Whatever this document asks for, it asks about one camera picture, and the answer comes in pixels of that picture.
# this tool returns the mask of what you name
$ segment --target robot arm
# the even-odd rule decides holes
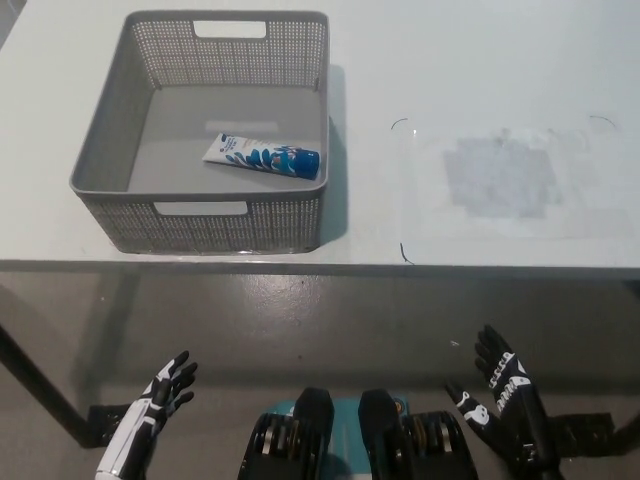
[[[538,389],[507,342],[490,326],[478,334],[476,367],[493,393],[499,416],[455,383],[447,392],[471,429],[517,478],[561,480],[560,456]]]
[[[131,404],[102,457],[95,480],[144,480],[158,434],[167,419],[193,392],[180,394],[194,381],[198,368],[185,351],[171,360]]]

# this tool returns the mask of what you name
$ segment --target black robotic component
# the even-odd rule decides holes
[[[362,394],[358,417],[374,480],[478,479],[453,415],[399,413],[386,390]]]
[[[331,440],[333,402],[327,390],[307,388],[293,415],[265,413],[258,419],[238,480],[312,480]]]
[[[476,367],[489,385],[499,416],[459,385],[449,396],[471,429],[528,480],[561,480],[560,455],[538,389],[509,344],[490,326],[478,334]]]

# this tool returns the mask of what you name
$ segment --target gray floor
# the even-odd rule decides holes
[[[500,329],[551,414],[640,409],[640,303],[600,283],[287,276],[0,275],[0,321],[78,406],[125,403],[180,350],[196,399],[160,439],[150,480],[233,479],[254,421],[308,384],[385,386],[413,411],[451,408],[445,376],[479,388],[475,332]],[[83,451],[0,368],[0,478],[86,480]],[[465,430],[481,479],[507,478]],[[565,461],[568,479],[637,478],[640,455]]]

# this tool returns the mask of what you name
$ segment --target metal frame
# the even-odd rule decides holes
[[[82,448],[109,444],[129,405],[92,405],[85,419],[0,325],[0,362]]]

